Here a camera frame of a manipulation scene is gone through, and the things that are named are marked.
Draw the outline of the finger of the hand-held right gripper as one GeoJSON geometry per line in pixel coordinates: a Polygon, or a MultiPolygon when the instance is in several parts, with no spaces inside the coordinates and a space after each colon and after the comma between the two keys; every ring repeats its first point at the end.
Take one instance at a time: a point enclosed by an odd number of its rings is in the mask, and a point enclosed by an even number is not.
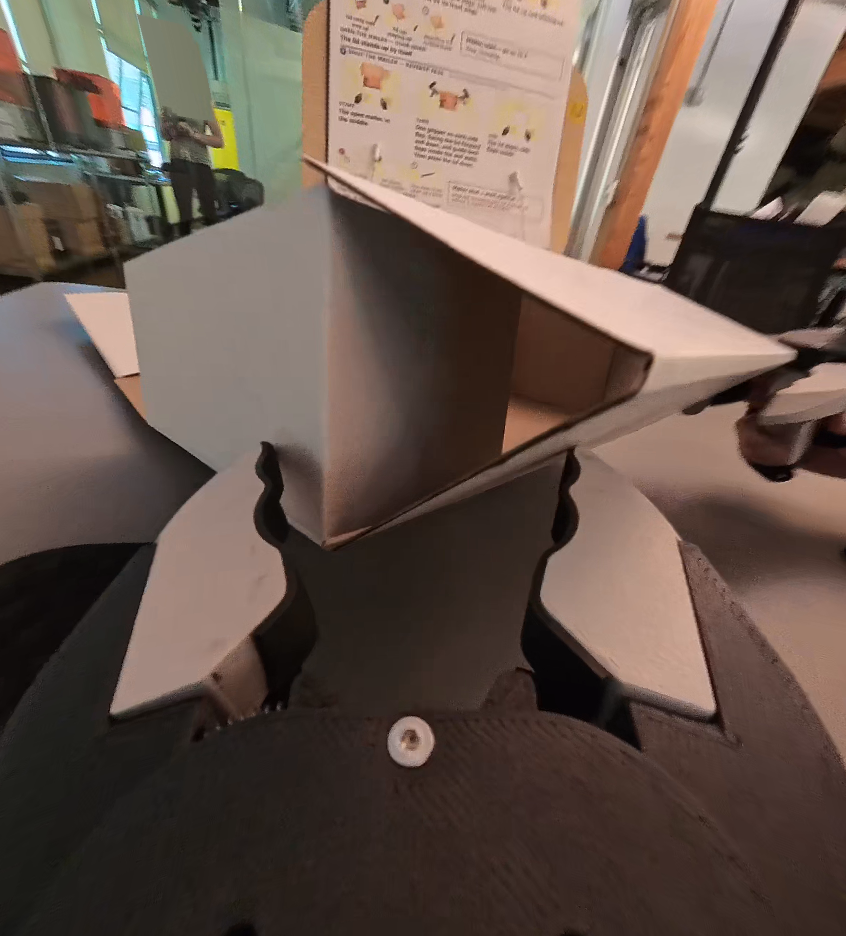
{"type": "Polygon", "coordinates": [[[778,341],[795,351],[794,366],[846,364],[846,328],[790,331],[778,341]]]}
{"type": "Polygon", "coordinates": [[[772,370],[692,404],[686,414],[697,415],[712,406],[734,403],[752,405],[763,426],[818,422],[846,411],[846,366],[772,370]]]}

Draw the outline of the black pole stand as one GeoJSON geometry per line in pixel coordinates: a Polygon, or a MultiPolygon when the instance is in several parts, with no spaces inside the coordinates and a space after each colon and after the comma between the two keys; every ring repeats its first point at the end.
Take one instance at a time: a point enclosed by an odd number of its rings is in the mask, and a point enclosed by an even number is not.
{"type": "Polygon", "coordinates": [[[738,155],[747,139],[751,120],[759,106],[760,99],[768,85],[773,68],[789,36],[798,11],[803,4],[803,1],[787,1],[781,11],[780,19],[767,44],[753,81],[748,88],[743,106],[734,122],[732,133],[721,153],[719,163],[700,203],[702,209],[712,211],[714,208],[717,197],[721,192],[722,184],[726,180],[733,164],[733,160],[738,155]]]}

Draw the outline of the black mesh chair back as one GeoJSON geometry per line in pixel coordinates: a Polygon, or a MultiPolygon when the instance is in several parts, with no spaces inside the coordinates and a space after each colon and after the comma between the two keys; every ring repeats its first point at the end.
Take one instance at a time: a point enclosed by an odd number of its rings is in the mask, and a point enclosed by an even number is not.
{"type": "Polygon", "coordinates": [[[759,333],[810,327],[835,262],[846,213],[815,227],[696,206],[663,286],[759,333]]]}

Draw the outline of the white and brown cardboard box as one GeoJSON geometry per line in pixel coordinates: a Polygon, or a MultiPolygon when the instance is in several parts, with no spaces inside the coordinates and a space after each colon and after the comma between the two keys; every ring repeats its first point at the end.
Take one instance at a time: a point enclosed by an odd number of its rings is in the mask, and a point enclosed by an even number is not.
{"type": "Polygon", "coordinates": [[[334,549],[774,371],[794,353],[664,287],[346,171],[72,299],[129,322],[148,424],[218,472],[276,451],[334,549]]]}

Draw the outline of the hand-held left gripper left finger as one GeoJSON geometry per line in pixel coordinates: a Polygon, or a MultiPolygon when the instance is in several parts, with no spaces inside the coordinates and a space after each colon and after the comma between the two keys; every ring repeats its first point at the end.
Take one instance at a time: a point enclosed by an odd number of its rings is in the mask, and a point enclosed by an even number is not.
{"type": "Polygon", "coordinates": [[[220,721],[286,708],[318,638],[284,557],[291,525],[268,443],[215,474],[155,541],[110,714],[200,698],[220,721]]]}

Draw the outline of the yellow panel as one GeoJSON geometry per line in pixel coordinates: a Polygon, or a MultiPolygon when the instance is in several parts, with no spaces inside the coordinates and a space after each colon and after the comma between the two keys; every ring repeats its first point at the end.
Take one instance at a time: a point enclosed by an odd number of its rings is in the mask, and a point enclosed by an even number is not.
{"type": "Polygon", "coordinates": [[[217,170],[240,170],[233,113],[230,109],[215,108],[214,115],[218,121],[223,146],[210,151],[212,167],[217,170]]]}

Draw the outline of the labelled cardboard piece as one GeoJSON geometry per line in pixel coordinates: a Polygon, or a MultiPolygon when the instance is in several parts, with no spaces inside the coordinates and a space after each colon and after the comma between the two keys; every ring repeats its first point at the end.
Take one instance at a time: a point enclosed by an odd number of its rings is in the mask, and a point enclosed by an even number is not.
{"type": "Polygon", "coordinates": [[[303,30],[304,157],[565,253],[588,4],[316,3],[303,30]]]}

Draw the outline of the metal shelf rack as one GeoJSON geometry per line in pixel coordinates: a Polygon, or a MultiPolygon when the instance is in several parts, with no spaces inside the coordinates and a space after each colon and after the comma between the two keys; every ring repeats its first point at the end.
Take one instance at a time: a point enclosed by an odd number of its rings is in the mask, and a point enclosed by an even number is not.
{"type": "Polygon", "coordinates": [[[173,233],[171,194],[141,159],[0,142],[0,204],[42,208],[56,263],[50,273],[0,275],[59,278],[158,247],[173,233]]]}

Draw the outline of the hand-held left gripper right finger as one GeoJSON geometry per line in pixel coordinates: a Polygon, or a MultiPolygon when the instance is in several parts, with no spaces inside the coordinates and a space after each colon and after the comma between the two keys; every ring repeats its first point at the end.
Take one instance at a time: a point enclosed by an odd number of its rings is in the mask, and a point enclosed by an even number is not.
{"type": "Polygon", "coordinates": [[[634,703],[693,721],[717,714],[681,541],[591,453],[565,456],[521,646],[547,711],[612,721],[634,703]]]}

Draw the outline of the wooden pillar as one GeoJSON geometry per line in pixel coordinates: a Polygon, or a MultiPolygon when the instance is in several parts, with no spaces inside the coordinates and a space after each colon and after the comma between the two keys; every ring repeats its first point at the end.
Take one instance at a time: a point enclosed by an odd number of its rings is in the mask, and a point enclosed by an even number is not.
{"type": "Polygon", "coordinates": [[[593,265],[617,270],[624,262],[716,6],[715,1],[670,4],[648,93],[591,253],[593,265]]]}

